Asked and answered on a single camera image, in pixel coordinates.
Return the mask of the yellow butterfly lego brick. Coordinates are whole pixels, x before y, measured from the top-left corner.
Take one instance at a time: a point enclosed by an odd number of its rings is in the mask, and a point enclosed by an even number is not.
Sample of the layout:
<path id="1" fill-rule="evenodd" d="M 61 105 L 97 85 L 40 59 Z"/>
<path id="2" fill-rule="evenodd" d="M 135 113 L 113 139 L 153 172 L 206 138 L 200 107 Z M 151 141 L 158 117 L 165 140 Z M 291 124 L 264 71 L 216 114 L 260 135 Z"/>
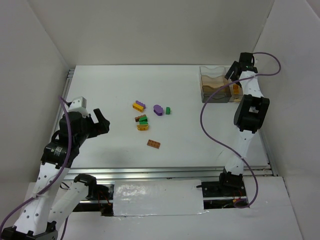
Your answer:
<path id="1" fill-rule="evenodd" d="M 233 94 L 238 95 L 240 93 L 239 86 L 237 84 L 233 85 Z"/>

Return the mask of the yellow striped lego brick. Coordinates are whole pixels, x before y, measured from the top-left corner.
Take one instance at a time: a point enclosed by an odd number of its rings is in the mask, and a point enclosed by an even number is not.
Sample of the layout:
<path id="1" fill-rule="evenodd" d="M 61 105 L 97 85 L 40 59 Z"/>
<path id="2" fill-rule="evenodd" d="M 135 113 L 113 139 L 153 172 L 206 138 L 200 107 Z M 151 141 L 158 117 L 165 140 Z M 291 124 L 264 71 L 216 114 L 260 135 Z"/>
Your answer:
<path id="1" fill-rule="evenodd" d="M 136 126 L 138 131 L 147 131 L 149 129 L 149 125 L 148 124 L 138 124 Z"/>

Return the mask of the green rounded lego brick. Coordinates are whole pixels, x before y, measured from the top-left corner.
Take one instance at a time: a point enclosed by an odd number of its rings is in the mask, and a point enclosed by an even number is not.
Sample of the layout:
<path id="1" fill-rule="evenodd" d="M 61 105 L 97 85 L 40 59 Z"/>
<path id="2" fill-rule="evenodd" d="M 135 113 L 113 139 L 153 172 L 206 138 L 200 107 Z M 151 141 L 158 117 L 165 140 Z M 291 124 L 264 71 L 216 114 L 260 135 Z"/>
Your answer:
<path id="1" fill-rule="evenodd" d="M 149 123 L 147 121 L 140 121 L 138 125 L 139 126 L 148 126 Z"/>

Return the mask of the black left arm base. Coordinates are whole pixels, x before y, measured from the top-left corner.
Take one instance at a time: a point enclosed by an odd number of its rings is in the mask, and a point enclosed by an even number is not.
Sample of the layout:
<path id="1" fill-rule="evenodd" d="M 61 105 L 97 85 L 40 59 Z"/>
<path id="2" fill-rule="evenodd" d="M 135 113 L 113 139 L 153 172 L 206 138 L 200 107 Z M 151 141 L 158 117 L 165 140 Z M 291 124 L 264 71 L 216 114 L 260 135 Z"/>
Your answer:
<path id="1" fill-rule="evenodd" d="M 81 200 L 73 212 L 93 212 L 103 217 L 112 217 L 114 215 L 114 186 L 114 184 L 98 184 L 93 194 Z"/>

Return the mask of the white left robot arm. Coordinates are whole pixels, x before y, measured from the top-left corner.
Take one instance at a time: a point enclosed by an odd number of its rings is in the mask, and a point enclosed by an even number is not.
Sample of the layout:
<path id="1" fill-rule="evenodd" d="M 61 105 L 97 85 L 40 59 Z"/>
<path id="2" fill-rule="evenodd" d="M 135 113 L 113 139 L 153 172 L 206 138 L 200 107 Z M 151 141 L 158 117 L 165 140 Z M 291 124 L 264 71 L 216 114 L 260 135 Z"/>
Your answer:
<path id="1" fill-rule="evenodd" d="M 0 225 L 2 240 L 56 240 L 60 227 L 81 200 L 95 200 L 99 191 L 108 192 L 94 176 L 80 173 L 64 195 L 55 201 L 61 183 L 80 153 L 80 146 L 87 139 L 109 132 L 110 122 L 100 109 L 93 112 L 97 123 L 80 111 L 69 111 L 62 116 L 59 130 L 43 150 L 31 197 L 15 209 L 16 212 L 22 210 L 21 215 L 13 226 Z"/>

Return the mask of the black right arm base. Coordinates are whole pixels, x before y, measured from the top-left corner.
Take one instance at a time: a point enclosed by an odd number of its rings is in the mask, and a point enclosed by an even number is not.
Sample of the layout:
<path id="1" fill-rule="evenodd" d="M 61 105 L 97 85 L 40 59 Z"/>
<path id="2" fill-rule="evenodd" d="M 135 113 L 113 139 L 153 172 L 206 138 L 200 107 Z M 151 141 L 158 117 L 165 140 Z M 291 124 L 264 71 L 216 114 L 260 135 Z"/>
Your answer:
<path id="1" fill-rule="evenodd" d="M 233 200 L 247 196 L 244 185 L 234 188 L 221 186 L 218 181 L 202 181 L 196 188 L 202 190 L 204 200 Z"/>

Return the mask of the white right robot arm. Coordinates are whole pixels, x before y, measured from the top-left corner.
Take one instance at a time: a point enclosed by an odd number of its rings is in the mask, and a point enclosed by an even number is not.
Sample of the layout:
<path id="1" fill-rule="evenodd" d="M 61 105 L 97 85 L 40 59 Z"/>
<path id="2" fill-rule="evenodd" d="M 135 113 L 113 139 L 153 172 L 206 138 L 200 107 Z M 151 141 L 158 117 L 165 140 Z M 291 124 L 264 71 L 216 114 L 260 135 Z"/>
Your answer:
<path id="1" fill-rule="evenodd" d="M 239 129 L 236 135 L 237 153 L 227 161 L 219 176 L 219 184 L 224 187 L 238 189 L 243 182 L 243 158 L 247 155 L 254 134 L 262 127 L 270 100 L 261 93 L 254 66 L 254 55 L 242 52 L 239 60 L 235 61 L 225 78 L 231 81 L 249 78 L 237 85 L 242 88 L 243 96 L 235 112 L 233 123 Z"/>

